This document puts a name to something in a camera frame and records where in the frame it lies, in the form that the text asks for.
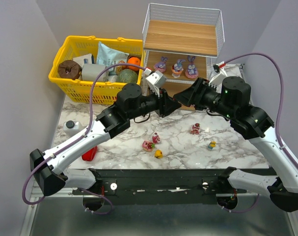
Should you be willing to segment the large purple bunny toy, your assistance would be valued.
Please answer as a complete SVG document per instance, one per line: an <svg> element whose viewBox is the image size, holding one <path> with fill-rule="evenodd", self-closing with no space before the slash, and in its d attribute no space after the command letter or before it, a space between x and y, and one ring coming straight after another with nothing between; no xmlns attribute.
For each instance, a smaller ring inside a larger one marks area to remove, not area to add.
<svg viewBox="0 0 298 236"><path fill-rule="evenodd" d="M194 60L195 60L196 56L190 56L188 55L187 59L188 59L188 66L185 70L185 76L188 79L196 79L198 77L198 70L194 64Z"/></svg>

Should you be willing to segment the red white figure toy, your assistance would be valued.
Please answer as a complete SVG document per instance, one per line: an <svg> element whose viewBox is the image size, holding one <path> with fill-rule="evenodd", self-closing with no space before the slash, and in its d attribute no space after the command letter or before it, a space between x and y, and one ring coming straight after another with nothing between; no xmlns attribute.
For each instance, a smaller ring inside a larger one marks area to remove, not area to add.
<svg viewBox="0 0 298 236"><path fill-rule="evenodd" d="M193 124L192 127L191 127L190 133L198 135L200 133L200 124L199 123Z"/></svg>

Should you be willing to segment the yellow blue duck toy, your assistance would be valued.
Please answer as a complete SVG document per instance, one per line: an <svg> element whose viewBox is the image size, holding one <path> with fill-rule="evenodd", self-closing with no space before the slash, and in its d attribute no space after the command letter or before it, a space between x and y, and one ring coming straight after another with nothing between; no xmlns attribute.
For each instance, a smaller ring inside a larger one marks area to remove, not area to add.
<svg viewBox="0 0 298 236"><path fill-rule="evenodd" d="M216 142L215 141L211 141L209 144L208 144L208 149L209 150L212 150L213 148L216 147Z"/></svg>

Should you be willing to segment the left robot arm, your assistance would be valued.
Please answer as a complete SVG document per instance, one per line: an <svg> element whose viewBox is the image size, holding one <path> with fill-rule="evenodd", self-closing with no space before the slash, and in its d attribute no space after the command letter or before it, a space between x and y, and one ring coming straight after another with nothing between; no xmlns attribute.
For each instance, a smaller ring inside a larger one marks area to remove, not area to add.
<svg viewBox="0 0 298 236"><path fill-rule="evenodd" d="M96 183L96 176L91 170L67 173L72 162L127 130L131 120L151 112L163 118L180 107L165 89L143 96L139 85L126 84L117 94L117 100L98 114L87 128L52 149L44 152L35 149L30 153L30 169L43 195L51 196L71 184L89 189Z"/></svg>

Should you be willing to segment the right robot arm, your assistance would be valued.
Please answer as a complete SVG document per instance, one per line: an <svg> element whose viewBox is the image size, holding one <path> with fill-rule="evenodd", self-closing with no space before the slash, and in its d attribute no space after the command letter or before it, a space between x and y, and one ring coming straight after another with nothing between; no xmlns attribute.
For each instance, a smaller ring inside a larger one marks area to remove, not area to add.
<svg viewBox="0 0 298 236"><path fill-rule="evenodd" d="M229 119L230 126L254 145L275 170L274 176L250 174L233 167L219 175L217 184L223 190L243 189L266 197L281 210L298 210L298 160L280 146L275 125L261 108L249 103L251 87L240 77L223 79L221 92L198 78L191 87L173 97L196 110L209 109Z"/></svg>

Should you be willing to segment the pink bear toy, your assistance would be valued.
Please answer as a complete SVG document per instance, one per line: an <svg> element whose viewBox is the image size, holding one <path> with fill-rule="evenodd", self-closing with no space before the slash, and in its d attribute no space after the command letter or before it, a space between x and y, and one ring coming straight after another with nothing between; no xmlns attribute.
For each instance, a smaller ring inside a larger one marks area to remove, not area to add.
<svg viewBox="0 0 298 236"><path fill-rule="evenodd" d="M152 135L152 141L154 144L159 144L161 142L161 139L158 135L157 132L155 132L153 135Z"/></svg>

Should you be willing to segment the green melon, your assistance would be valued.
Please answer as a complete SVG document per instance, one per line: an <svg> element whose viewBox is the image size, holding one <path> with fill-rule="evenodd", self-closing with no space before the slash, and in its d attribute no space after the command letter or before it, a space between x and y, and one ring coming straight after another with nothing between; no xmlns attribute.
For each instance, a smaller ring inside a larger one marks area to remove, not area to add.
<svg viewBox="0 0 298 236"><path fill-rule="evenodd" d="M117 77L117 83L137 83L138 74L131 69L122 70Z"/></svg>

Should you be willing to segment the orange fruit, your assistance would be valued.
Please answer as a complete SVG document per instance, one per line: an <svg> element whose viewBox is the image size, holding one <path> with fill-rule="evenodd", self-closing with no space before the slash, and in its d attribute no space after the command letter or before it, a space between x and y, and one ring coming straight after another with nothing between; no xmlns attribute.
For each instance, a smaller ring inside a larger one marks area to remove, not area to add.
<svg viewBox="0 0 298 236"><path fill-rule="evenodd" d="M141 59L139 59L137 57L130 57L128 59L127 63L128 64L133 64L133 65L140 66ZM135 72L138 72L139 71L139 68L138 67L135 67L135 66L128 65L127 68L130 69L130 70L132 70L132 71L135 71Z"/></svg>

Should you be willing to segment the brown onion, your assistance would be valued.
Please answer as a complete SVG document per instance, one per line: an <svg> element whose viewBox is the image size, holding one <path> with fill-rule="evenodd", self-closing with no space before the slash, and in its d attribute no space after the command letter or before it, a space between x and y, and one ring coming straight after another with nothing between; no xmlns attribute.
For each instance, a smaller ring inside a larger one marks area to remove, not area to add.
<svg viewBox="0 0 298 236"><path fill-rule="evenodd" d="M115 72L118 75L122 70L126 69L125 65L120 65L115 67Z"/></svg>

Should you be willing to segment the white can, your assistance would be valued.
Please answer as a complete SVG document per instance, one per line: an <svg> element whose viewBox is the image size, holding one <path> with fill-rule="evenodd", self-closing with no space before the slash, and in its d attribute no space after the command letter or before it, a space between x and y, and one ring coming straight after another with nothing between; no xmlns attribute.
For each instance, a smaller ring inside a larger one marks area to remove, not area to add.
<svg viewBox="0 0 298 236"><path fill-rule="evenodd" d="M115 83L118 79L118 76L117 75L109 75L108 76L108 82L110 83Z"/></svg>

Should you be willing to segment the blue snack bag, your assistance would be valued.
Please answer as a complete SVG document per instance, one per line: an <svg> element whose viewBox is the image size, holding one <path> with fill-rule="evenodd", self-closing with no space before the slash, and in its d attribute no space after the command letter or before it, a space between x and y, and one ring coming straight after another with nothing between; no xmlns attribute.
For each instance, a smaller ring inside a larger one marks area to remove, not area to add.
<svg viewBox="0 0 298 236"><path fill-rule="evenodd" d="M128 53L112 49L103 44L102 42L99 42L96 63L109 67L117 63L126 63L128 60L128 56Z"/></svg>

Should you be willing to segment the white paper roll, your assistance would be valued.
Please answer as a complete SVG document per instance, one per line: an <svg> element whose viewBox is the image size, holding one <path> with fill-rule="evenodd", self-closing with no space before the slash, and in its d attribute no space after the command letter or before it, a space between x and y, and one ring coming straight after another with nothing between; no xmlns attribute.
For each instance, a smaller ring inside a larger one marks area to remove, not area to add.
<svg viewBox="0 0 298 236"><path fill-rule="evenodd" d="M83 81L94 82L97 76L106 68L102 64L86 63L82 67L81 77Z"/></svg>

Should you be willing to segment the white blue box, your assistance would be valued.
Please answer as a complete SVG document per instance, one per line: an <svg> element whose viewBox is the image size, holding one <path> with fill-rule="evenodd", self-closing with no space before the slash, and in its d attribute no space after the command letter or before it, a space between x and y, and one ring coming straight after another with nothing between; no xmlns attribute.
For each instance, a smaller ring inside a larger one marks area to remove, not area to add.
<svg viewBox="0 0 298 236"><path fill-rule="evenodd" d="M83 67L85 64L94 64L94 56L92 54L86 54L79 57L73 57L73 61Z"/></svg>

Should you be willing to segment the red bell pepper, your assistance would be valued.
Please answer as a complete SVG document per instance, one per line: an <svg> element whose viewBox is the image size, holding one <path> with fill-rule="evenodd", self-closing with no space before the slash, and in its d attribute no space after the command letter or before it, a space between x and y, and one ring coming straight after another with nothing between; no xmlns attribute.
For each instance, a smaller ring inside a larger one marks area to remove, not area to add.
<svg viewBox="0 0 298 236"><path fill-rule="evenodd" d="M87 151L86 153L84 153L81 156L82 160L87 161L87 162L91 162L94 159L97 151L98 151L98 147L97 146L93 147L92 149L90 149L89 151Z"/></svg>

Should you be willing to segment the white plastic bottle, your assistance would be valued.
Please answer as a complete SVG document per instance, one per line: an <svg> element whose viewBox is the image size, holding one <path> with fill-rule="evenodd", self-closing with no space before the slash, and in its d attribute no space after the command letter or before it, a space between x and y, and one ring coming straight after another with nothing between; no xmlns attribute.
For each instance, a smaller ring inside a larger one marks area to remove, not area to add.
<svg viewBox="0 0 298 236"><path fill-rule="evenodd" d="M84 126L79 121L69 120L64 122L63 131L68 137L73 137L84 129Z"/></svg>

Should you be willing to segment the brown chocolate donut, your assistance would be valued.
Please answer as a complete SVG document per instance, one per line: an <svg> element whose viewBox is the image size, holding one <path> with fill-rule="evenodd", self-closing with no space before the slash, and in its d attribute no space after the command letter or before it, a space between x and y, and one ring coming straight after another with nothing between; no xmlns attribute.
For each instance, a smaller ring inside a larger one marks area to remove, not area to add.
<svg viewBox="0 0 298 236"><path fill-rule="evenodd" d="M59 64L57 72L63 79L76 80L80 78L81 66L73 60L65 60Z"/></svg>

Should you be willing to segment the yellow plastic basket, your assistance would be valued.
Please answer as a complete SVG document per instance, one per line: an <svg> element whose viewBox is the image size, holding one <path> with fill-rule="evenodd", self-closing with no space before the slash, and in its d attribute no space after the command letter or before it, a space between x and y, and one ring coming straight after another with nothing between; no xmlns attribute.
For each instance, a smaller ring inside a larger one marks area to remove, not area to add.
<svg viewBox="0 0 298 236"><path fill-rule="evenodd" d="M91 81L72 80L61 78L57 72L59 64L74 57L84 56L91 53L97 55L98 43L102 42L112 49L122 51L132 56L141 58L141 66L144 66L145 53L143 42L139 39L117 39L97 38L95 36L66 37L63 45L58 50L53 66L48 75L49 80L59 88L74 102L88 103L90 99ZM97 82L93 89L92 102L94 104L111 105L116 101L117 93L122 89L124 83Z"/></svg>

